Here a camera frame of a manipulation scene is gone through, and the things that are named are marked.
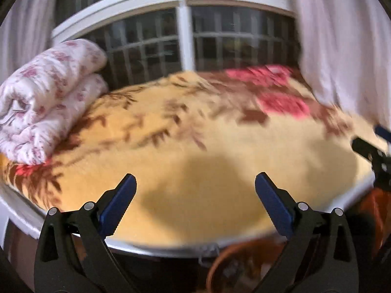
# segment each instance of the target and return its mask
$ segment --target sheer curtain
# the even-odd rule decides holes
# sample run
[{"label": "sheer curtain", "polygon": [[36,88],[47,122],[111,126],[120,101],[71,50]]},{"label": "sheer curtain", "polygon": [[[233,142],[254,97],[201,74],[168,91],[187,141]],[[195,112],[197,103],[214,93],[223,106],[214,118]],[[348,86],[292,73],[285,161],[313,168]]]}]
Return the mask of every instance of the sheer curtain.
[{"label": "sheer curtain", "polygon": [[56,0],[16,0],[0,26],[0,83],[50,47]]},{"label": "sheer curtain", "polygon": [[317,99],[391,126],[391,21],[378,0],[294,0]]}]

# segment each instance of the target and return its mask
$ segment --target folded comforter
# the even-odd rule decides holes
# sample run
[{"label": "folded comforter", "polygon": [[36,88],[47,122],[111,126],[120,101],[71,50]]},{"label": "folded comforter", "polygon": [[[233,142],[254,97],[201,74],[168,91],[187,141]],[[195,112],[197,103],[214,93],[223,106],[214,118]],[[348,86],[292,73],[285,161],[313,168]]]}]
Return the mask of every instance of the folded comforter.
[{"label": "folded comforter", "polygon": [[107,85],[92,74],[104,52],[79,39],[51,48],[0,86],[0,152],[30,165],[43,163]]}]

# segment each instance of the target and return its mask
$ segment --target blue gripper pad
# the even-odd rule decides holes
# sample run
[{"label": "blue gripper pad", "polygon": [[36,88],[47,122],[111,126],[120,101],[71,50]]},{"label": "blue gripper pad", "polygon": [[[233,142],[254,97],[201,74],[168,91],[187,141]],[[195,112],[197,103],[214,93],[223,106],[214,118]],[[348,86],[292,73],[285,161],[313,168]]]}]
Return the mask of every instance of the blue gripper pad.
[{"label": "blue gripper pad", "polygon": [[382,137],[387,142],[391,143],[391,132],[390,131],[388,131],[387,129],[383,128],[380,125],[375,126],[373,130],[377,136]]},{"label": "blue gripper pad", "polygon": [[105,238],[114,234],[124,213],[128,209],[130,202],[136,194],[136,188],[136,178],[132,174],[126,174],[114,190],[108,191],[111,200],[99,215],[100,236]]},{"label": "blue gripper pad", "polygon": [[277,232],[289,240],[294,234],[294,199],[287,191],[278,189],[266,173],[258,174],[255,178],[255,191]]}]

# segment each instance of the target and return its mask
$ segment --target white window frame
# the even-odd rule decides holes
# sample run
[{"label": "white window frame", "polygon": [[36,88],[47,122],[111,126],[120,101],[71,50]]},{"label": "white window frame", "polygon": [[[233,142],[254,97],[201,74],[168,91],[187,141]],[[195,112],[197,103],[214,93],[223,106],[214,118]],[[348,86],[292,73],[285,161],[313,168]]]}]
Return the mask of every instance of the white window frame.
[{"label": "white window frame", "polygon": [[54,28],[52,40],[55,45],[132,15],[175,7],[182,69],[192,71],[195,70],[195,63],[190,6],[221,4],[294,16],[293,0],[101,0]]}]

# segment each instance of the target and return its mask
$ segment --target yellow blanket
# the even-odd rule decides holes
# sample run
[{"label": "yellow blanket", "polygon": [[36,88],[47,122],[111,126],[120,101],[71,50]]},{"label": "yellow blanket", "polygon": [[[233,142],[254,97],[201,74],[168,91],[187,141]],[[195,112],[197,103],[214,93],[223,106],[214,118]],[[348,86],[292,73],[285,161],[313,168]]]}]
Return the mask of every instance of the yellow blanket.
[{"label": "yellow blanket", "polygon": [[371,171],[353,135],[372,125],[314,100],[302,84],[265,87],[223,73],[179,73],[98,99],[37,166],[3,162],[4,180],[44,209],[79,209],[126,173],[137,194],[114,238],[172,247],[272,230],[254,190],[267,172],[313,208]]}]

